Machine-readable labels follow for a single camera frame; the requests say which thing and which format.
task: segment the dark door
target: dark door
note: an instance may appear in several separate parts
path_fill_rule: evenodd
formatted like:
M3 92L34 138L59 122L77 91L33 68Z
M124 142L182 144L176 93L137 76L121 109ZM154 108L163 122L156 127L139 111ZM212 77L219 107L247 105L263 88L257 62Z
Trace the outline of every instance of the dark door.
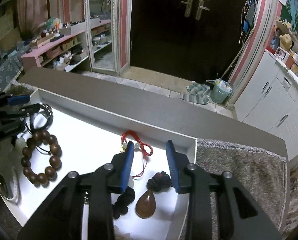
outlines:
M246 0L133 0L132 66L204 82L221 76L241 48Z

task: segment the wooden bead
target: wooden bead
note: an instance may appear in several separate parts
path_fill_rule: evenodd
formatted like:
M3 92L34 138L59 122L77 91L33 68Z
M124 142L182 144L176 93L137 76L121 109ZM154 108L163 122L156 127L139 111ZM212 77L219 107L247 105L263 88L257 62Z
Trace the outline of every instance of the wooden bead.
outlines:
M26 157L23 157L22 159L21 159L21 165L22 165L22 167L24 168L24 167L31 167L31 162L26 158Z
M35 173L30 173L28 176L28 179L30 180L30 182L34 185L34 186L39 186L40 183L38 181L38 175Z
M52 143L50 145L50 152L53 155L60 156L61 155L61 152L62 152L60 145L59 144L56 144L56 143Z
M53 167L46 167L44 172L49 179L55 179L57 177L57 172Z
M47 140L50 136L50 133L47 130L41 131L42 139Z
M36 142L41 142L43 139L41 131L35 131L32 135L32 139L34 139Z
M56 155L50 158L49 163L54 169L60 168L62 164L60 158Z
M24 168L23 168L23 174L24 174L24 176L26 176L27 178L29 177L29 175L30 175L31 173L33 173L33 171L32 171L31 168L29 168L29 167L24 167Z
M24 157L26 157L28 160L30 160L32 156L32 151L28 147L24 147L22 150L22 154Z
M27 146L28 146L28 148L29 148L30 150L33 151L34 148L36 147L36 143L35 143L34 139L29 138L29 139L27 140Z
M56 136L53 135L53 134L51 134L46 140L47 140L49 145L51 145L53 143L58 143L58 140L57 140Z
M38 174L38 181L40 182L41 185L44 185L44 186L48 185L49 183L49 180L44 173Z

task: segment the striped towel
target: striped towel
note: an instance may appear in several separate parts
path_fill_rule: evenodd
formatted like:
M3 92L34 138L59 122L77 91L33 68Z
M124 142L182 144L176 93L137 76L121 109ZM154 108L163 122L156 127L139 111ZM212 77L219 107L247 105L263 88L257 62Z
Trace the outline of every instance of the striped towel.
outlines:
M196 104L206 105L210 101L210 87L207 85L201 85L195 81L191 82L189 86L186 86L189 94L180 94L180 98L185 101L189 101Z

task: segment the amber pendant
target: amber pendant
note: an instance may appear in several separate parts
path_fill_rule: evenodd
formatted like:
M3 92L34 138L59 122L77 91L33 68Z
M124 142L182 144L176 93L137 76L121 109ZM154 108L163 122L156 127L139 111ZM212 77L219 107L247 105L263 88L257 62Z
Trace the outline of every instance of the amber pendant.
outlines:
M147 190L136 204L136 213L140 218L149 218L156 211L156 199L152 189Z

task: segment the trash bin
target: trash bin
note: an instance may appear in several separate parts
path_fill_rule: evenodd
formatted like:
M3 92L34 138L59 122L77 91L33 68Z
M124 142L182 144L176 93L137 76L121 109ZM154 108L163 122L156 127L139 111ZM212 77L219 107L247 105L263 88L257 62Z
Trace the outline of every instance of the trash bin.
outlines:
M226 84L226 87L230 87L230 92L223 90L219 86L220 81L223 81L223 80L221 79L207 80L207 82L214 84L213 90L210 93L210 98L212 101L214 101L217 104L221 104L226 99L226 97L232 94L232 87L226 81L223 81Z

